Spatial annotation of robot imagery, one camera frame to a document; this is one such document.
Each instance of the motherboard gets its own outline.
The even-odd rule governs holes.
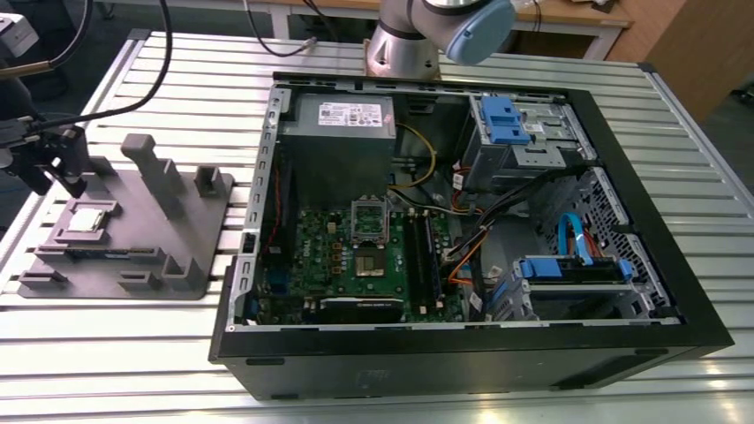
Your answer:
[[[388,213],[384,201],[364,199],[351,209],[303,208],[292,267],[267,270],[252,314],[288,325],[460,322],[462,291],[438,274],[450,241],[444,214]]]

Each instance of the ram slot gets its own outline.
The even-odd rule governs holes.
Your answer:
[[[438,255],[426,216],[403,218],[403,240],[411,309],[426,314],[435,309],[440,296]]]

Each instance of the label sticker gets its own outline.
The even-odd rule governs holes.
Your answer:
[[[527,130],[530,133],[543,133],[544,127],[542,124],[523,124],[523,129]]]
[[[364,103],[322,103],[318,123],[330,126],[382,126],[382,106]]]
[[[472,292],[471,296],[468,296],[468,303],[479,312],[482,312],[482,298],[475,292]]]
[[[452,174],[452,188],[463,190],[463,175]]]

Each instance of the metal slat surface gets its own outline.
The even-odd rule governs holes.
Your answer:
[[[288,48],[296,42],[274,42]],[[133,102],[161,65],[164,36],[125,50],[99,110]],[[754,220],[734,176],[633,64],[495,56],[479,67],[442,63],[447,80],[590,89],[735,345],[670,363],[600,390],[259,403],[207,360],[220,277],[240,240],[271,72],[362,73],[360,45],[323,43],[302,57],[267,56],[243,37],[176,35],[155,100],[87,129],[93,155],[133,169],[119,144],[151,133],[156,154],[192,170],[216,163],[236,178],[207,296],[195,302],[24,299],[15,276],[45,239],[65,194],[53,190],[11,252],[0,295],[0,421],[97,422],[745,422],[754,413]]]

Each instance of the power supply label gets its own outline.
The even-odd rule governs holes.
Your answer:
[[[322,103],[318,123],[331,126],[382,126],[382,107],[364,103]]]

